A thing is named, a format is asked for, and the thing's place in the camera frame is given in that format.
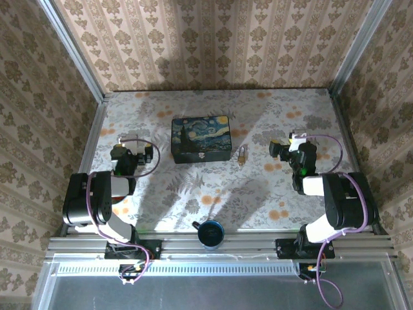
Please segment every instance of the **glass panel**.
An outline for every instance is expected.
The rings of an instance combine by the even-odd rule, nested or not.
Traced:
[[[325,275],[341,288],[342,309],[395,309],[383,265],[332,263]],[[336,291],[325,285],[331,303]],[[327,309],[316,285],[295,276],[143,277],[123,285],[116,277],[58,277],[49,309]]]

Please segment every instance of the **wall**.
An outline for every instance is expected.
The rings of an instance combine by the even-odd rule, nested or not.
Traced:
[[[36,2],[0,1],[1,309],[31,300],[95,111]]]
[[[105,92],[328,87],[371,0],[55,0]]]
[[[341,100],[361,169],[413,291],[413,0],[393,0]]]

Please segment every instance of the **black mounting bracket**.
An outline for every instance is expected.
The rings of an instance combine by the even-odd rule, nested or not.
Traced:
[[[141,239],[138,243],[149,250],[150,259],[158,260],[162,253],[162,240]],[[105,260],[144,260],[145,253],[136,247],[125,247],[124,245],[107,243]]]
[[[276,248],[277,257],[281,260],[302,260],[302,259],[317,259],[322,243],[312,243],[307,240],[305,231],[306,225],[303,225],[296,239],[277,239]],[[326,258],[335,258],[334,246],[330,242],[324,248]]]

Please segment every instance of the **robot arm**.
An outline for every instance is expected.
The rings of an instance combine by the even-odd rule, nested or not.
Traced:
[[[138,152],[137,154],[133,154],[123,144],[115,145],[110,152],[114,175],[112,175],[112,171],[97,172],[90,182],[90,207],[92,218],[97,227],[92,223],[86,206],[88,174],[77,173],[70,177],[63,204],[63,220],[67,225],[74,226],[79,232],[105,234],[108,239],[105,258],[145,258],[145,253],[134,245],[144,247],[152,253],[153,259],[160,257],[161,240],[140,240],[135,227],[125,223],[112,212],[112,204],[119,203],[124,197],[133,195],[136,179],[130,176],[134,175],[138,165],[150,163],[153,154],[151,145],[145,146],[145,153]]]
[[[317,147],[303,136],[306,135],[291,133],[291,145],[271,141],[270,155],[279,156],[281,161],[290,164],[295,191],[302,195],[324,197],[325,214],[313,223],[303,225],[295,240],[277,240],[280,258],[316,258],[320,243],[343,229],[361,227],[364,220],[361,199],[353,184],[341,173],[317,174]],[[348,175],[358,184],[366,201],[367,225],[376,223],[379,219],[378,208],[366,177],[361,172]]]

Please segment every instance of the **aluminum frame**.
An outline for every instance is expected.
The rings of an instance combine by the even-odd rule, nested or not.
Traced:
[[[64,22],[59,9],[56,7],[53,0],[39,0],[39,4],[45,11],[45,14],[51,24],[53,25],[59,39],[67,49],[70,58],[72,58],[75,63],[76,68],[79,70],[80,74],[83,76],[86,84],[88,85],[90,91],[92,92],[95,100],[100,105],[103,102],[103,89],[100,87],[99,82],[94,76],[92,70],[90,69],[85,57],[83,56],[80,48],[78,47],[73,35],[70,33],[67,24]]]
[[[331,94],[340,94],[391,3],[392,0],[374,0],[329,88]]]
[[[140,234],[140,237],[164,240],[161,259],[153,263],[153,271],[147,276],[176,276],[176,268],[180,267],[185,268],[182,270],[190,276],[210,276],[217,271],[220,273],[217,275],[283,276],[294,274],[299,262],[314,263],[314,260],[277,258],[274,240],[295,238],[296,234],[297,231],[228,233],[222,246],[215,251],[204,249],[196,233],[155,232]],[[365,231],[347,234],[334,240],[333,245],[336,258],[329,260],[329,263],[381,262],[396,309],[410,309],[393,262],[397,258],[397,251],[393,248],[390,236]],[[116,273],[121,263],[136,263],[136,260],[105,260],[105,247],[106,240],[94,234],[51,238],[36,287],[33,309],[48,309],[58,276],[110,276]]]
[[[93,120],[92,126],[90,127],[88,141],[86,143],[85,151],[80,163],[79,172],[89,173],[90,169],[92,168],[96,145],[99,140],[99,134],[102,129],[103,120],[105,119],[109,98],[110,96],[105,96],[102,104],[97,106],[95,118]]]
[[[340,104],[339,104],[340,98],[337,94],[336,95],[330,94],[330,98],[332,101],[334,113],[336,114],[336,117],[337,117],[337,122],[340,128],[341,136],[343,138],[344,147],[345,147],[345,150],[347,151],[348,160],[350,161],[350,164],[353,167],[353,169],[356,172],[359,172],[361,170],[360,170],[359,163],[357,161],[356,153],[354,152],[356,148],[355,148],[355,145],[353,144],[352,138],[350,137],[350,133],[347,130],[347,126],[345,124],[343,114],[341,113]]]

